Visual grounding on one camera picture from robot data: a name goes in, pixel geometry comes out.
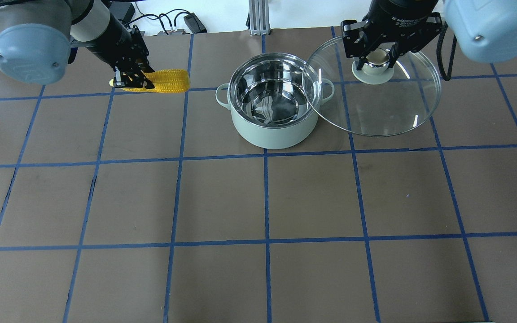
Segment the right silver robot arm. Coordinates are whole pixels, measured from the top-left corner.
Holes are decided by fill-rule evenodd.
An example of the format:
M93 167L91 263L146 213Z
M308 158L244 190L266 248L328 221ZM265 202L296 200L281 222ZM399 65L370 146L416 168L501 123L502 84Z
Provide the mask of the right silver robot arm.
M365 58L391 43L389 64L419 52L452 30L464 55L481 63L517 57L517 0L373 0L361 21L341 22L348 58Z

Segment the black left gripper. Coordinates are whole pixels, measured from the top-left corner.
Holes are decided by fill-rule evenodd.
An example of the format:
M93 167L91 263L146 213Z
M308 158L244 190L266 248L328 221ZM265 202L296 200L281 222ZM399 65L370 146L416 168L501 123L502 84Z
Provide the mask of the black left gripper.
M98 38L82 44L113 68L114 88L155 88L153 82L143 73L155 70L150 65L149 50L137 26L125 28L121 21L111 17L106 30Z

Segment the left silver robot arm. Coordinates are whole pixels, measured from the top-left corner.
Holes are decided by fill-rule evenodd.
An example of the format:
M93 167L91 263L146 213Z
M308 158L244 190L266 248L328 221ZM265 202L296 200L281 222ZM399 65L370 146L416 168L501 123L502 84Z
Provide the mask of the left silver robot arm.
M114 72L115 88L152 89L149 51L101 0L0 0L0 72L23 83L63 78L84 47Z

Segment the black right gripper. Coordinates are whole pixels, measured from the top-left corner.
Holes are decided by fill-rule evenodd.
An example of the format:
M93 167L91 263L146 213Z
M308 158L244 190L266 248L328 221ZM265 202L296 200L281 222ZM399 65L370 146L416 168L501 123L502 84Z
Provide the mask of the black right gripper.
M357 58L356 68L380 45L393 43L389 68L408 52L422 51L443 30L437 0L372 0L361 21L342 21L342 41L348 58Z

